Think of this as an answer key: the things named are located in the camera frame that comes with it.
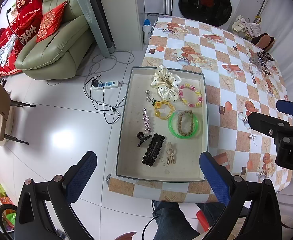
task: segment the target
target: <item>checkered tablecloth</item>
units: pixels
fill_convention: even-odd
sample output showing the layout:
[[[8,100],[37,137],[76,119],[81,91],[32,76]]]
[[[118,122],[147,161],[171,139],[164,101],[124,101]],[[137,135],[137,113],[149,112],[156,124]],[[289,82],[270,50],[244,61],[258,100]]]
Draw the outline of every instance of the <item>checkered tablecloth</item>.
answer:
[[[262,51],[250,42],[219,28],[178,17],[159,18],[142,66],[185,69],[205,76],[210,140],[209,152],[232,175],[261,182],[267,177],[276,191],[287,187],[292,171],[275,164],[273,139],[251,130],[247,117],[259,112],[292,124],[291,116],[276,109],[288,100],[276,61],[264,77],[249,61],[250,52]],[[217,201],[207,181],[147,182],[117,177],[112,172],[109,190],[121,194],[173,202]]]

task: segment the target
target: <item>black tire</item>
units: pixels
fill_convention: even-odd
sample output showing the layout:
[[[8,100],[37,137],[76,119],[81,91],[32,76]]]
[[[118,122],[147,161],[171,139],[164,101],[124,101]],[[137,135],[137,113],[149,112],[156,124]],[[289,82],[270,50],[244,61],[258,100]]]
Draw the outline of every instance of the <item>black tire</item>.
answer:
[[[6,232],[6,229],[3,225],[3,221],[2,221],[2,215],[3,215],[3,212],[7,209],[12,209],[14,211],[17,210],[17,206],[15,205],[11,205],[11,204],[4,204],[4,205],[0,205],[0,227],[1,229],[3,230],[5,236],[8,238],[8,239],[12,239],[12,237]]]

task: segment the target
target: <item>slipper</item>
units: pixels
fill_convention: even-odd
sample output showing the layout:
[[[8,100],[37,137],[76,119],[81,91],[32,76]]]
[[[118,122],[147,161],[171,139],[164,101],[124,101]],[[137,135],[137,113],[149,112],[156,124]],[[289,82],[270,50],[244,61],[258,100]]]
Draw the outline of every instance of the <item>slipper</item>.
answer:
[[[274,39],[274,37],[270,37],[270,39],[271,39],[271,41],[270,41],[269,45],[267,47],[265,47],[263,50],[269,51],[272,48],[272,46],[276,40]]]
[[[258,46],[260,49],[263,49],[269,46],[270,41],[271,41],[271,38],[269,34],[262,33],[260,36],[253,38],[251,43]]]

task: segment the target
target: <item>bottle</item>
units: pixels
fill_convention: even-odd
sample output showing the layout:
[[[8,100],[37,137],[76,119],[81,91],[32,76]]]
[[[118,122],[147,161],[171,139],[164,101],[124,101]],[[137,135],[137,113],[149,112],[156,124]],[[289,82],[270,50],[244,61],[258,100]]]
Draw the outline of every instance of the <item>bottle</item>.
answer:
[[[151,31],[151,22],[150,22],[150,20],[146,19],[146,20],[144,20],[144,25],[143,25],[143,43],[145,45],[149,45],[150,31]]]

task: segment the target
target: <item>power strip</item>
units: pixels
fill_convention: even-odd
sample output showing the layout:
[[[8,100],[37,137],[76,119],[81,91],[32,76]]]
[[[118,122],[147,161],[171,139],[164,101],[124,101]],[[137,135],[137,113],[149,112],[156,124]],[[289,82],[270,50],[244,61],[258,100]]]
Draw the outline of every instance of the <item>power strip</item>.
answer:
[[[119,81],[114,80],[114,81],[108,81],[108,82],[102,82],[102,84],[99,82],[99,86],[98,87],[94,87],[92,86],[92,88],[94,90],[101,90],[101,89],[107,89],[107,88],[117,88],[119,87]]]

